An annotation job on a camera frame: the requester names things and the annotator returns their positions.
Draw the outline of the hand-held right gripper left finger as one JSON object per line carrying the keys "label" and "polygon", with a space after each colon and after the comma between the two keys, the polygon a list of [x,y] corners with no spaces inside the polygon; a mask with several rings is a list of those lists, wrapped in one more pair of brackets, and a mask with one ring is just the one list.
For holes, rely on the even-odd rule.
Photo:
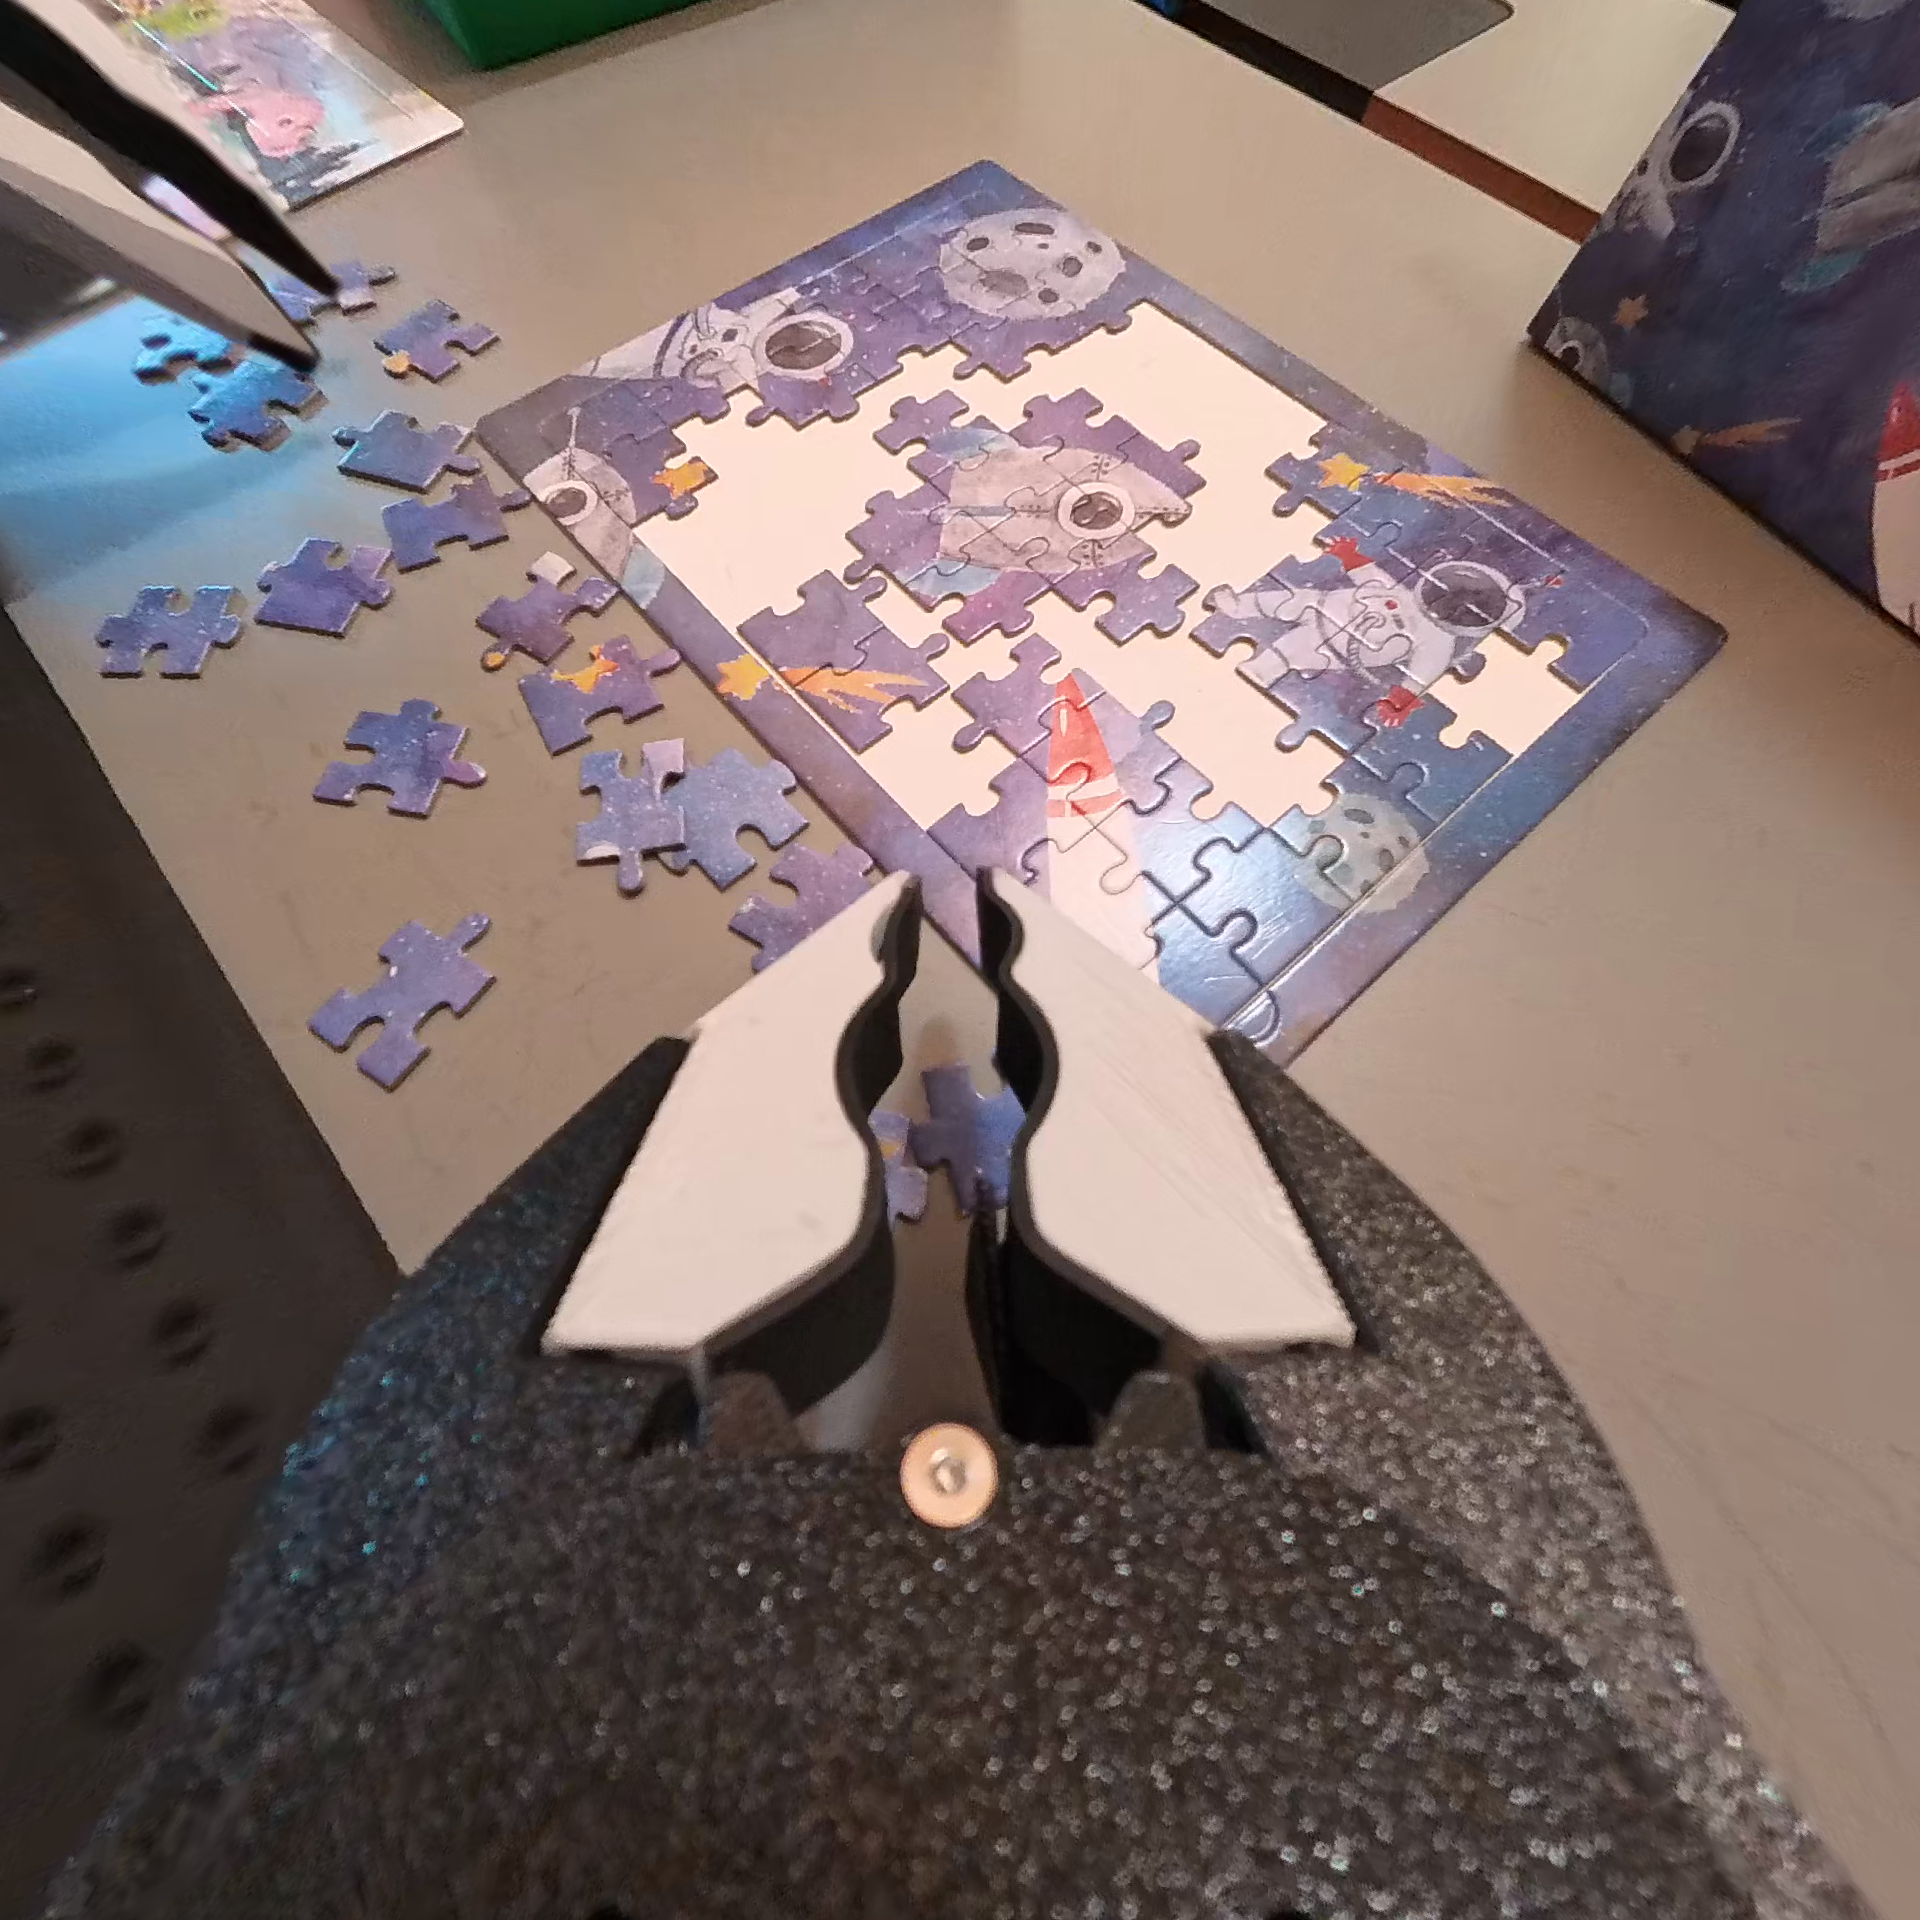
{"label": "hand-held right gripper left finger", "polygon": [[694,1021],[557,1277],[544,1362],[655,1368],[705,1442],[809,1440],[895,1301],[871,1120],[918,945],[921,886],[894,874]]}

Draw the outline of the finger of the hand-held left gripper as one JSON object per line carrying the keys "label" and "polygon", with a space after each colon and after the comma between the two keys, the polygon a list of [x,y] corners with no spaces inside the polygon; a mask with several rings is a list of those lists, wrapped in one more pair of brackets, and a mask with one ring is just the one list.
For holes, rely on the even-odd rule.
{"label": "finger of the hand-held left gripper", "polygon": [[235,343],[311,370],[299,325],[227,246],[149,202],[99,157],[3,105],[3,222],[11,236],[129,288]]}
{"label": "finger of the hand-held left gripper", "polygon": [[337,292],[337,276],[283,222],[272,192],[201,132],[155,66],[93,12],[3,14],[3,63],[103,154],[164,181],[278,272]]}

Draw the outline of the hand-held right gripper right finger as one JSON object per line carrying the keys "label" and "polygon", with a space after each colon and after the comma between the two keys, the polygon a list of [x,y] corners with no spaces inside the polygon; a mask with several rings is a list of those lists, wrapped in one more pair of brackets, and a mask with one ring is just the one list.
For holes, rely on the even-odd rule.
{"label": "hand-held right gripper right finger", "polygon": [[1238,1359],[1348,1354],[1357,1320],[1225,1040],[1006,871],[976,878],[995,1063],[1021,1110],[998,1226],[976,1226],[976,1345],[998,1425],[1120,1437],[1128,1400],[1251,1446]]}

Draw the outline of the puzzle pieces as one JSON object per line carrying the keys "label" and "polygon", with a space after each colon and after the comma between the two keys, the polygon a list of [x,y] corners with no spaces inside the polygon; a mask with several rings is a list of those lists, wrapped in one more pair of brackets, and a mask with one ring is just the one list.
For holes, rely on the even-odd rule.
{"label": "puzzle pieces", "polygon": [[[365,1108],[509,966],[519,1038],[454,1042],[417,1120],[324,1120],[387,1226],[422,1220],[468,1136],[559,1092],[564,1047],[637,1036],[665,957],[708,1002],[784,933],[686,949],[708,842],[740,922],[827,917],[868,892],[872,854],[806,840],[796,775],[740,746],[691,749],[694,674],[635,628],[617,590],[564,551],[535,500],[477,457],[437,494],[343,476],[371,544],[308,534],[267,583],[142,583],[88,654],[95,740],[142,830],[158,830],[223,972],[270,1044],[350,1057]],[[784,911],[737,895],[756,852]]]}

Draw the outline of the space puzzle board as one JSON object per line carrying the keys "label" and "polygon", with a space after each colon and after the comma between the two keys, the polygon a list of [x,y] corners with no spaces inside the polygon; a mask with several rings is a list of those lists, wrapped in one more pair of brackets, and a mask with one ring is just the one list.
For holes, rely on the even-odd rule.
{"label": "space puzzle board", "polygon": [[1277,1057],[1724,640],[990,160],[477,437],[948,945],[1004,871]]}

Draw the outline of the grey desk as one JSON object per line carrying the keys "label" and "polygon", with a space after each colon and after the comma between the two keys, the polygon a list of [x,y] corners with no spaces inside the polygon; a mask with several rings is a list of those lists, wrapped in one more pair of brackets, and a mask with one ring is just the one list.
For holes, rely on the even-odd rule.
{"label": "grey desk", "polygon": [[[467,120],[311,208],[501,343],[445,385],[326,343],[329,406],[472,422],[671,311],[992,157],[1716,618],[1726,647],[1291,1068],[1499,1277],[1648,1514],[1766,1774],[1880,1916],[1916,1916],[1916,649],[1519,346],[1568,244],[1139,4],[717,4],[515,74],[347,12]],[[5,366],[5,580],[95,740],[99,618],[372,538],[333,457],[205,447],[101,312]],[[401,1266],[637,1047],[430,1166]],[[365,1108],[417,1120],[511,973]],[[260,1036],[263,1021],[246,1013]]]}

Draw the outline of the colourful cartoon puzzle board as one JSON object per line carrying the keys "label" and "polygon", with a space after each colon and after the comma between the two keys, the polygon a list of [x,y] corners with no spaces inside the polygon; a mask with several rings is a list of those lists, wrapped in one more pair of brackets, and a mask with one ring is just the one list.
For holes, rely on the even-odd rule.
{"label": "colourful cartoon puzzle board", "polygon": [[308,4],[103,2],[101,14],[281,210],[463,129]]}

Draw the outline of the green plastic bin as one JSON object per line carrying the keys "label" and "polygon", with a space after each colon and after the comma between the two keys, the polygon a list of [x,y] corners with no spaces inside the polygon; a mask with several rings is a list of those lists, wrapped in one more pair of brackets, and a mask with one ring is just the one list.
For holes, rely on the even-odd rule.
{"label": "green plastic bin", "polygon": [[526,63],[597,41],[694,2],[421,2],[417,4],[479,71]]}

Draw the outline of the illustrated puzzle box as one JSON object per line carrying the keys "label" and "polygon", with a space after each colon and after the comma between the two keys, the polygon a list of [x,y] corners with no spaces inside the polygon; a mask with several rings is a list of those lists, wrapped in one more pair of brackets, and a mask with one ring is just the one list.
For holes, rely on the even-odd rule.
{"label": "illustrated puzzle box", "polygon": [[1742,4],[1529,344],[1918,623],[1918,4]]}

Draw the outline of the dark grey flat panel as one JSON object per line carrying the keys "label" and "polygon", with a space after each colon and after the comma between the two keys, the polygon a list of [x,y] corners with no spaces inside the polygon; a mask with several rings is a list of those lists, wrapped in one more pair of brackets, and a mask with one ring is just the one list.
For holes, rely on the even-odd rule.
{"label": "dark grey flat panel", "polygon": [[1512,15],[1505,2],[1165,2],[1158,12],[1351,120],[1388,85]]}

